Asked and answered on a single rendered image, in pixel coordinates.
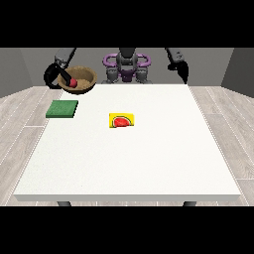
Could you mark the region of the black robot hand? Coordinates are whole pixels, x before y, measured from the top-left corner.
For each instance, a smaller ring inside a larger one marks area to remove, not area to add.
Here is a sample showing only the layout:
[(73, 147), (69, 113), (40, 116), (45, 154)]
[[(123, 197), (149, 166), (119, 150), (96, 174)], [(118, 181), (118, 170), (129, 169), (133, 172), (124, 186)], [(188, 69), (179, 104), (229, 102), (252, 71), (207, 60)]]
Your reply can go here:
[(61, 76), (65, 80), (65, 85), (69, 87), (69, 82), (72, 77), (57, 63), (52, 63), (48, 66), (44, 73), (44, 82), (50, 89), (61, 89), (58, 84), (54, 84), (54, 81), (58, 76)]
[(179, 77), (183, 80), (184, 84), (188, 83), (189, 78), (189, 66), (185, 61), (178, 63), (170, 63), (168, 65), (168, 70), (176, 70)]

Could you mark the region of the brown wooden bowl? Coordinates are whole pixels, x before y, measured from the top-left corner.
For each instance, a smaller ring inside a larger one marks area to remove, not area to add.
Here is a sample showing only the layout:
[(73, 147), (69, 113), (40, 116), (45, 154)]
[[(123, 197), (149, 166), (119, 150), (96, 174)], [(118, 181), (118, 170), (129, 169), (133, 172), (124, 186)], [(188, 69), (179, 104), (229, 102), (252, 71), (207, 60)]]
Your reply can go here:
[(77, 81), (76, 87), (68, 87), (66, 86), (64, 78), (59, 75), (58, 84), (66, 92), (72, 94), (85, 94), (89, 92), (97, 82), (97, 74), (90, 67), (77, 65), (68, 67), (65, 71)]

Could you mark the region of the yellow cup with melon print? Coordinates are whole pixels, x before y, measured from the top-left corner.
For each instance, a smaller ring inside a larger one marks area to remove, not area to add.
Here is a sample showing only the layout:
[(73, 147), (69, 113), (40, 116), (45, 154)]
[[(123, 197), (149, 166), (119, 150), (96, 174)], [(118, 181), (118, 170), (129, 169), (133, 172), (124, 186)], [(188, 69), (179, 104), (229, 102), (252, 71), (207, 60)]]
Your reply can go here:
[(134, 125), (134, 115), (132, 113), (110, 113), (109, 127), (127, 127)]

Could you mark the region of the green square pad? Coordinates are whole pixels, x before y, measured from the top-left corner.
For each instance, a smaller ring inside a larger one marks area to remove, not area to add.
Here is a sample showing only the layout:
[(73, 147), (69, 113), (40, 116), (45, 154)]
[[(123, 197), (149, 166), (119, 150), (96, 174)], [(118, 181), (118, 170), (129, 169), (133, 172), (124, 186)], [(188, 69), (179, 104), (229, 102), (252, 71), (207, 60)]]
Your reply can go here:
[(72, 118), (77, 105), (77, 100), (54, 100), (46, 113), (46, 117)]

